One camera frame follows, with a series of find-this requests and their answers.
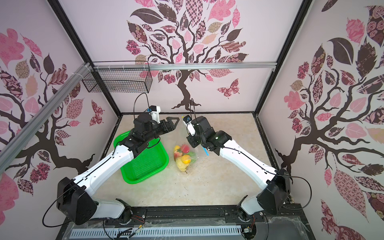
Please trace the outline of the red apple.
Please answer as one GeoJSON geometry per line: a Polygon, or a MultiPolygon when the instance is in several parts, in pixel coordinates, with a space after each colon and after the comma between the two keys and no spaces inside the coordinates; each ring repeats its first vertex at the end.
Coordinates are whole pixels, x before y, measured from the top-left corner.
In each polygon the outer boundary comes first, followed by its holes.
{"type": "Polygon", "coordinates": [[[181,151],[183,154],[187,154],[190,152],[190,147],[188,145],[184,144],[181,146],[181,151]]]}

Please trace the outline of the clear zip top bag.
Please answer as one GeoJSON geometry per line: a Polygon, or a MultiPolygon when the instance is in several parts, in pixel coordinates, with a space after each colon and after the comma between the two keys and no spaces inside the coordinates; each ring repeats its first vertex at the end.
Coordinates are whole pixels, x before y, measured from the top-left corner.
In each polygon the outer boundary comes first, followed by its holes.
{"type": "Polygon", "coordinates": [[[193,169],[197,162],[209,156],[208,150],[198,146],[193,148],[190,144],[181,144],[174,146],[174,162],[182,173],[188,173],[193,169]]]}

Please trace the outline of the red strawberry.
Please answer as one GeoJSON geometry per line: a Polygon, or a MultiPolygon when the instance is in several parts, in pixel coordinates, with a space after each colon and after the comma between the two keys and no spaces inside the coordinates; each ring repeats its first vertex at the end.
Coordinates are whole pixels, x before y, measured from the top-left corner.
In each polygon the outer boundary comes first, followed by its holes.
{"type": "Polygon", "coordinates": [[[177,158],[180,158],[182,156],[183,156],[183,153],[178,152],[178,151],[174,152],[174,160],[176,160],[177,158]]]}

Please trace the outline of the beige potato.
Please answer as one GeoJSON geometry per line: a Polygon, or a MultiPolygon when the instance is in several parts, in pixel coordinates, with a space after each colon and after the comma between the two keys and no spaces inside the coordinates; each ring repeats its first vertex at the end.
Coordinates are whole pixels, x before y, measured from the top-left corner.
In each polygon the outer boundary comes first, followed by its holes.
{"type": "Polygon", "coordinates": [[[176,165],[181,172],[185,172],[188,168],[188,164],[183,163],[181,159],[176,159],[176,165]]]}

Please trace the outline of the green plastic basket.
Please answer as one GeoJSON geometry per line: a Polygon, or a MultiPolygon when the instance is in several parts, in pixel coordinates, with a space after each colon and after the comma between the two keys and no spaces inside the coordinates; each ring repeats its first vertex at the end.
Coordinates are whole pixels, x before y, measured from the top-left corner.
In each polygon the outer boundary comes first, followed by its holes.
{"type": "Polygon", "coordinates": [[[151,140],[149,147],[137,158],[120,168],[124,181],[134,185],[163,171],[169,164],[169,156],[160,139],[151,140]]]}

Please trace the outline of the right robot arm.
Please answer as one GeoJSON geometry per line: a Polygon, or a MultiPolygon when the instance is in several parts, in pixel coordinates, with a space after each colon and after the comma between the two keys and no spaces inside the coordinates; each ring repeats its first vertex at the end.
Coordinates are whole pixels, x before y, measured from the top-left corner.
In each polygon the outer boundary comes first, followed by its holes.
{"type": "Polygon", "coordinates": [[[201,146],[206,153],[213,152],[246,173],[260,188],[255,196],[246,196],[240,202],[240,211],[247,215],[265,211],[276,215],[281,208],[287,209],[285,202],[291,194],[291,182],[294,178],[305,181],[309,186],[310,197],[301,208],[306,208],[312,201],[313,189],[308,180],[294,177],[284,169],[277,170],[261,162],[243,149],[229,134],[216,132],[207,118],[200,116],[183,117],[191,147],[201,146]]]}

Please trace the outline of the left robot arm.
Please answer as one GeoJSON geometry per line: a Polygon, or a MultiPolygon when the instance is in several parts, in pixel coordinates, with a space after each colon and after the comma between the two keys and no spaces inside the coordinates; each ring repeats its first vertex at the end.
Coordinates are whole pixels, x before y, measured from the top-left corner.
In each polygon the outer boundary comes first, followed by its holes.
{"type": "Polygon", "coordinates": [[[58,183],[57,199],[51,204],[71,222],[82,225],[93,219],[114,219],[122,224],[131,220],[131,206],[121,199],[103,201],[93,196],[100,186],[125,164],[149,150],[153,140],[174,131],[180,118],[159,120],[155,112],[141,113],[134,119],[134,128],[117,138],[114,150],[92,168],[58,183]]]}

